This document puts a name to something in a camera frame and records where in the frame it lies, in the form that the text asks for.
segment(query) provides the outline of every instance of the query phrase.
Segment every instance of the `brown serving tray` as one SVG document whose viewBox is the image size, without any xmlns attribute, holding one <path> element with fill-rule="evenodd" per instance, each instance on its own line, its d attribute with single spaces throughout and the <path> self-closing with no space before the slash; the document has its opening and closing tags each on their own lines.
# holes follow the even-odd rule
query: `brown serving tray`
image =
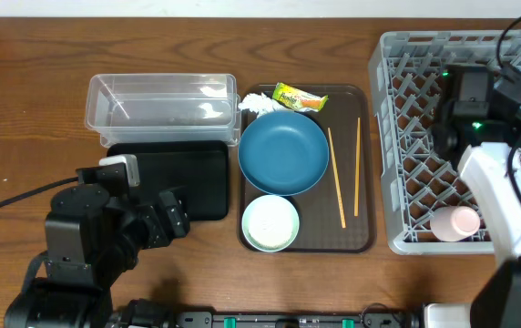
<svg viewBox="0 0 521 328">
<path fill-rule="evenodd" d="M 264 93 L 271 97 L 275 84 L 258 85 L 249 93 Z M 310 113 L 322 129 L 325 137 L 327 128 L 332 130 L 333 147 L 342 191 L 343 211 L 346 228 L 340 219 L 333 164 L 330 155 L 328 168 L 322 179 L 310 190 L 302 194 L 286 197 L 300 214 L 299 234 L 291 246 L 283 251 L 306 252 L 352 252 L 368 250 L 376 237 L 375 207 L 373 205 L 372 152 L 370 144 L 370 125 L 367 101 L 363 92 L 352 86 L 295 85 L 299 89 L 317 96 L 329 96 L 325 107 L 319 113 Z M 244 112 L 244 129 L 256 118 L 256 114 Z M 359 213 L 353 216 L 355 186 L 355 151 L 357 123 L 361 118 L 361 156 L 360 156 L 360 195 Z M 264 192 L 252 186 L 240 173 L 240 219 L 238 234 L 240 242 L 248 249 L 250 246 L 240 226 L 242 213 L 246 207 Z"/>
</svg>

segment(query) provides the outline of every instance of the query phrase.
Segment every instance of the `wooden table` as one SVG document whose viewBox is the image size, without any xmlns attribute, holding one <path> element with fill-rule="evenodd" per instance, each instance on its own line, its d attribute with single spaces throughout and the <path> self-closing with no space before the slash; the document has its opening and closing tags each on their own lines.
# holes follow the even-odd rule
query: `wooden table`
<svg viewBox="0 0 521 328">
<path fill-rule="evenodd" d="M 95 166 L 105 155 L 84 126 L 98 73 L 218 72 L 241 95 L 258 83 L 352 84 L 369 95 L 367 63 L 395 30 L 501 29 L 509 20 L 422 19 L 21 19 L 0 18 L 0 200 Z M 143 251 L 112 288 L 116 306 L 149 298 L 218 311 L 357 312 L 371 302 L 414 308 L 470 302 L 494 270 L 492 256 L 399 256 L 387 246 L 375 119 L 378 239 L 362 255 L 262 254 L 237 240 L 238 165 L 231 157 L 230 213 L 192 225 L 188 238 Z M 26 266 L 46 248 L 49 191 L 0 210 L 0 326 Z"/>
</svg>

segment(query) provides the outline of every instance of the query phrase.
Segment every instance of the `yellow snack wrapper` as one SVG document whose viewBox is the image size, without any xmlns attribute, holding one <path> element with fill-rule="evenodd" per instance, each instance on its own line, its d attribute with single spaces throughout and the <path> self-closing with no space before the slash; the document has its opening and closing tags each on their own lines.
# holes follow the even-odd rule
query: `yellow snack wrapper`
<svg viewBox="0 0 521 328">
<path fill-rule="evenodd" d="M 318 97 L 281 82 L 277 83 L 272 98 L 293 110 L 311 108 L 320 111 L 327 101 L 327 96 Z"/>
</svg>

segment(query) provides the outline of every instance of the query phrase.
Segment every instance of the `white wall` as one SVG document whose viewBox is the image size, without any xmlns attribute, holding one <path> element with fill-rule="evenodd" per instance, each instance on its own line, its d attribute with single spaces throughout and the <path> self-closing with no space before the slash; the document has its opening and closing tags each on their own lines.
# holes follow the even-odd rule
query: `white wall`
<svg viewBox="0 0 521 328">
<path fill-rule="evenodd" d="M 0 0 L 0 16 L 518 17 L 521 0 Z"/>
</svg>

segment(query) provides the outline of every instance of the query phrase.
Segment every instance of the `plastic bin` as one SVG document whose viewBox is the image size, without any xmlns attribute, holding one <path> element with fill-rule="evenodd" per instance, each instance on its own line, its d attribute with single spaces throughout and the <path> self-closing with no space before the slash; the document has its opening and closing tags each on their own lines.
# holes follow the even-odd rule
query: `plastic bin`
<svg viewBox="0 0 521 328">
<path fill-rule="evenodd" d="M 494 70 L 501 31 L 388 32 L 374 50 L 368 71 L 383 158 L 386 234 L 398 254 L 493 253 L 482 224 L 474 236 L 440 242 L 430 230 L 433 210 L 465 205 L 473 195 L 448 162 L 433 152 L 427 129 L 441 96 L 437 78 L 450 63 L 485 64 Z M 510 31 L 503 59 L 521 67 L 521 31 Z"/>
<path fill-rule="evenodd" d="M 91 78 L 87 128 L 101 145 L 240 140 L 236 79 L 227 74 L 100 74 Z"/>
</svg>

